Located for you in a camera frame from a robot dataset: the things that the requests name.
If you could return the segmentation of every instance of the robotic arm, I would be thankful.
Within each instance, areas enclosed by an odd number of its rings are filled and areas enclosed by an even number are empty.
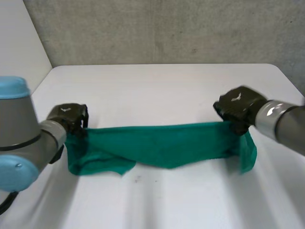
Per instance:
[[[220,96],[214,109],[223,120],[231,121],[238,135],[254,125],[263,135],[305,156],[305,106],[267,100],[241,86]]]
[[[0,189],[28,188],[62,154],[66,134],[84,135],[86,105],[63,104],[37,122],[30,91],[19,77],[0,77]]]

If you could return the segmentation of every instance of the concrete wall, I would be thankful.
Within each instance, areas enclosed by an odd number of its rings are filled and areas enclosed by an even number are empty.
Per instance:
[[[53,67],[271,63],[305,93],[305,0],[24,2]]]

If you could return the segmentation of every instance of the gray robot arm segment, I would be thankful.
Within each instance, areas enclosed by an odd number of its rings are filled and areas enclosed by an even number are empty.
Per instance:
[[[255,127],[262,134],[305,156],[305,107],[269,101],[257,113]]]

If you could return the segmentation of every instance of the metal cylinder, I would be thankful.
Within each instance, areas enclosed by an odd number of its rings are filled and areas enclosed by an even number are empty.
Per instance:
[[[0,77],[0,152],[35,142],[40,128],[24,79]]]

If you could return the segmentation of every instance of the blue joint cap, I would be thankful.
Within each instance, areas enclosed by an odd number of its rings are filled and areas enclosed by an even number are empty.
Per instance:
[[[0,189],[20,192],[39,176],[39,170],[29,160],[16,155],[0,155]]]
[[[30,95],[25,79],[17,76],[0,76],[0,99],[18,99]]]

